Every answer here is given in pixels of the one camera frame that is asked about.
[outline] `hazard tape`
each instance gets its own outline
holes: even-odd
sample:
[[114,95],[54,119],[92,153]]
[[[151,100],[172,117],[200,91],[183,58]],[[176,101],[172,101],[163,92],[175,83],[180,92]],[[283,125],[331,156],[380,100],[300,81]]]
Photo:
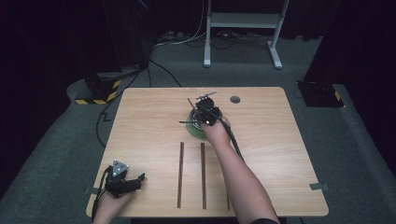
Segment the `hazard tape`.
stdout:
[[119,88],[120,83],[121,83],[121,80],[118,80],[113,84],[111,93],[107,97],[104,97],[105,99],[78,99],[78,98],[76,98],[75,101],[78,105],[105,105],[105,104],[111,102],[112,100],[114,100],[114,98],[116,98],[117,90]]

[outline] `small object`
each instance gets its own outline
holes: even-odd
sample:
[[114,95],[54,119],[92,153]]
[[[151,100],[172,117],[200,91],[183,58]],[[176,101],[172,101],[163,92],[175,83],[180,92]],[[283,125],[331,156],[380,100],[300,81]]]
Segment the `small object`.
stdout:
[[205,143],[201,143],[201,167],[202,167],[202,208],[206,209],[206,167],[205,167]]
[[230,98],[230,101],[234,104],[239,104],[239,102],[241,102],[241,98],[239,98],[239,96],[232,96]]
[[184,142],[180,142],[180,158],[178,164],[177,208],[181,207],[181,186],[183,183]]
[[329,189],[329,186],[327,184],[322,183],[310,184],[309,187],[311,187],[312,190],[321,189],[322,191],[326,191]]
[[194,121],[186,120],[186,121],[179,121],[179,123],[194,123]]

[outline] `black device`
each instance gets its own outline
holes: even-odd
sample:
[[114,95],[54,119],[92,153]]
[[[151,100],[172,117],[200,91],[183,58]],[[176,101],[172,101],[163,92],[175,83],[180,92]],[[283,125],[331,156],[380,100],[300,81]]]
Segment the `black device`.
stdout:
[[196,99],[200,101],[195,104],[195,117],[201,123],[206,123],[210,126],[215,124],[216,120],[218,120],[222,115],[219,108],[215,106],[215,102],[211,98],[209,98],[209,95],[214,93],[216,92],[213,91],[203,96],[199,96]]
[[141,189],[142,181],[145,179],[145,174],[142,174],[137,179],[125,180],[128,168],[129,166],[122,162],[113,161],[113,166],[107,169],[105,190],[117,198],[124,193]]
[[99,185],[99,189],[96,194],[95,201],[92,207],[92,221],[95,218],[97,206],[102,196],[102,185],[106,177],[105,190],[109,191],[114,197],[119,198],[122,194],[136,191],[142,188],[142,182],[145,180],[145,174],[143,173],[137,179],[125,180],[128,172],[129,165],[126,165],[120,161],[114,160],[113,165],[108,166],[103,172],[102,179]]

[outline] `black sleeve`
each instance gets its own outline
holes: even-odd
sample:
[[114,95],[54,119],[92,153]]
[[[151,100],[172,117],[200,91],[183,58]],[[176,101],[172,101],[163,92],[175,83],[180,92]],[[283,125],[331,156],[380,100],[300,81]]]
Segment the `black sleeve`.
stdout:
[[277,222],[273,221],[272,219],[268,218],[259,218],[252,222],[251,224],[278,224]]

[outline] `wooden stick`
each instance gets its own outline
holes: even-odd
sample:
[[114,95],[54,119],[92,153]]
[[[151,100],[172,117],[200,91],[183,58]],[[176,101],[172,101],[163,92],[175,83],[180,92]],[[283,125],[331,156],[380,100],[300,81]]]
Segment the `wooden stick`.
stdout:
[[202,167],[202,208],[206,209],[205,143],[201,143],[201,167]]
[[180,142],[180,158],[178,164],[178,188],[177,188],[177,208],[181,206],[181,185],[183,178],[183,158],[184,158],[184,142]]

